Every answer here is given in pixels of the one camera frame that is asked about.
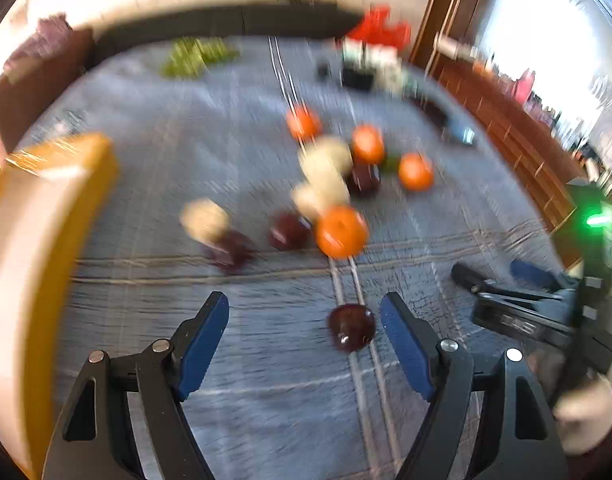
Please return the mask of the right hand white glove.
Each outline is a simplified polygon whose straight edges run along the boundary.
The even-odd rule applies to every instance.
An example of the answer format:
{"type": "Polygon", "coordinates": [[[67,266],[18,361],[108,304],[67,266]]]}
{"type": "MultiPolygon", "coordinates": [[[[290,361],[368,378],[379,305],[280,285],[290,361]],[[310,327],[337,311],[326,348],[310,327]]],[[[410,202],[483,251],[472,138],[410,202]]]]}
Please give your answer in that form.
{"type": "Polygon", "coordinates": [[[596,448],[612,429],[612,385],[598,375],[563,393],[552,409],[564,453],[583,455],[596,448]]]}

